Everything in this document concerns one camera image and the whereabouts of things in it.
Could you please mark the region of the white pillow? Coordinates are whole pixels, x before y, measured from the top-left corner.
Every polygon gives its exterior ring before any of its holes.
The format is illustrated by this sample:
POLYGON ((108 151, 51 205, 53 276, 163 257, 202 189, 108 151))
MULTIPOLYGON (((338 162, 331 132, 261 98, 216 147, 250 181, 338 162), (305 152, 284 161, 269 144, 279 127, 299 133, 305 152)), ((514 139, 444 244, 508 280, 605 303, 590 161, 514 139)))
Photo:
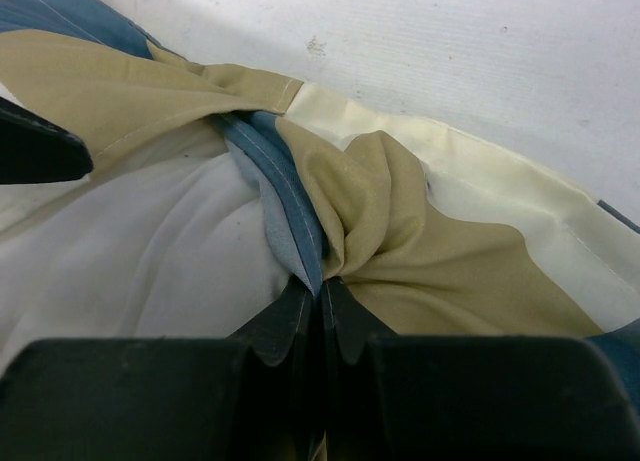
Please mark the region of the white pillow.
POLYGON ((1 362, 46 339, 220 337, 304 276, 275 180, 198 95, 77 181, 1 190, 1 362))

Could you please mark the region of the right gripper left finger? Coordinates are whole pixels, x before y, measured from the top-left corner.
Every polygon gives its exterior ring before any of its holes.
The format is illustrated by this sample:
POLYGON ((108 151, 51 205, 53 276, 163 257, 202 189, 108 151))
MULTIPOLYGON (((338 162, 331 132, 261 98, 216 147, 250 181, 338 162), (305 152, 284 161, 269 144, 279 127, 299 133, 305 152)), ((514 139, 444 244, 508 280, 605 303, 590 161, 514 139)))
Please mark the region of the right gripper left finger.
POLYGON ((303 369, 314 301, 311 291, 291 276, 275 301, 229 336, 244 349, 243 368, 303 369))

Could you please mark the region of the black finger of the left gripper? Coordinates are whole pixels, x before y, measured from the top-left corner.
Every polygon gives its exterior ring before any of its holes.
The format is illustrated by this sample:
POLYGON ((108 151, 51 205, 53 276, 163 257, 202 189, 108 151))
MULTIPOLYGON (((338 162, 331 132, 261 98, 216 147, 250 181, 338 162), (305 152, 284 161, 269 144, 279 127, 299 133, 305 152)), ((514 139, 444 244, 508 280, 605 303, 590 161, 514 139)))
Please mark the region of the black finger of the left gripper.
POLYGON ((2 185, 74 181, 94 169, 79 137, 5 98, 0 145, 2 185))

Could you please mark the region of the blue beige checked pillowcase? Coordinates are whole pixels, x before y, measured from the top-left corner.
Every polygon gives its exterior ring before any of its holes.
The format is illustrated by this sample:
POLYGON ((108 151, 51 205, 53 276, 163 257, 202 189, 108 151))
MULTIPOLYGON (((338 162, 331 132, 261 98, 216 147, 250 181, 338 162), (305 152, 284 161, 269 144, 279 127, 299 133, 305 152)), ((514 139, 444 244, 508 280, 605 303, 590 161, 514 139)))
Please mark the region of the blue beige checked pillowcase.
POLYGON ((291 276, 313 293, 339 276, 402 334, 638 350, 639 231, 548 170, 276 73, 189 62, 99 0, 1 0, 1 99, 79 137, 91 173, 199 94, 259 103, 233 140, 275 180, 306 270, 291 276))

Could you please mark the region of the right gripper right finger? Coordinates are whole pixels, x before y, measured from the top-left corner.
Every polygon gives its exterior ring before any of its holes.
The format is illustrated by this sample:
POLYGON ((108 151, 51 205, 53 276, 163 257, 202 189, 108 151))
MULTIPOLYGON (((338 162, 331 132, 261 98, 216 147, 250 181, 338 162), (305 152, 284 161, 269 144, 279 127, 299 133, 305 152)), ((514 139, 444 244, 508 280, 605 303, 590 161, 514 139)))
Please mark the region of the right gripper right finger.
POLYGON ((323 283, 321 306, 325 353, 333 364, 356 366, 371 339, 397 335, 365 308, 339 277, 323 283))

